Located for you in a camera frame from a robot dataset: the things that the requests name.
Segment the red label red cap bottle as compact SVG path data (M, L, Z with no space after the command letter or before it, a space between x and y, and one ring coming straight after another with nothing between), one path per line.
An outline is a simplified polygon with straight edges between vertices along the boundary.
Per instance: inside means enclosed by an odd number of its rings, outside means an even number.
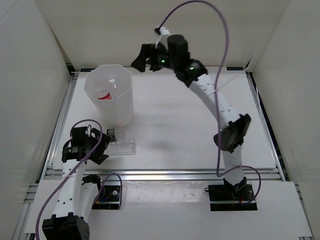
M113 100L113 97L110 94L110 92L103 86L95 89L94 94L96 99L98 100Z

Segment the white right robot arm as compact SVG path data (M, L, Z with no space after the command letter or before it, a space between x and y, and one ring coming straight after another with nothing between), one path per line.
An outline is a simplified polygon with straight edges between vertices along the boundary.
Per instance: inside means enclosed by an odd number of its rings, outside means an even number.
M146 66L153 72L170 69L176 78L186 85L215 117L218 132L213 137L218 147L218 160L223 160L224 172L216 172L223 178L224 193L230 200L238 199L247 179L242 170L242 145L251 123L249 114L234 109L224 95L218 91L207 68L191 58L188 42L182 35L167 38L167 44L144 43L131 67L143 73Z

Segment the blue label clear bottle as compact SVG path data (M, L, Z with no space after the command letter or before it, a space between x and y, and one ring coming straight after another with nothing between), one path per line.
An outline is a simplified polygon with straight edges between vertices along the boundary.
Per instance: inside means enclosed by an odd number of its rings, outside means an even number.
M120 89L115 79L110 79L109 83L109 94L112 100L117 99L120 96Z

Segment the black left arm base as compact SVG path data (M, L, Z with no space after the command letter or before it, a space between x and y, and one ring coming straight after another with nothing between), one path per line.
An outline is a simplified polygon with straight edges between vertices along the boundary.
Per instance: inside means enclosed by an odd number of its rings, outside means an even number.
M92 210L119 210L122 189L120 185L105 185Z

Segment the clear bottle white cap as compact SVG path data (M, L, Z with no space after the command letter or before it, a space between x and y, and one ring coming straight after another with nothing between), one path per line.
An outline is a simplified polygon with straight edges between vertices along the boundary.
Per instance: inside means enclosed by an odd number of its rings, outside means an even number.
M135 155L136 143L133 139L114 141L109 143L105 152L109 156Z

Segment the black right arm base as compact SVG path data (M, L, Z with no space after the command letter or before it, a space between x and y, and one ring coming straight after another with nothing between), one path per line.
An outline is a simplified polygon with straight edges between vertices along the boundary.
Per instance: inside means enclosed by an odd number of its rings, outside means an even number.
M257 203L251 184L247 184L235 196L225 185L209 185L204 188L209 194L211 212L257 211Z

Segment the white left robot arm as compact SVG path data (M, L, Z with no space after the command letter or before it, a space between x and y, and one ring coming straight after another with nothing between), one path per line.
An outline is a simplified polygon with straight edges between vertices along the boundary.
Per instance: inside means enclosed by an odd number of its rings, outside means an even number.
M85 176L87 161L98 165L108 156L104 153L111 139L101 129L74 126L70 140L62 147L62 178L51 217L37 225L47 240L88 240L89 213L94 200L105 194L98 175Z

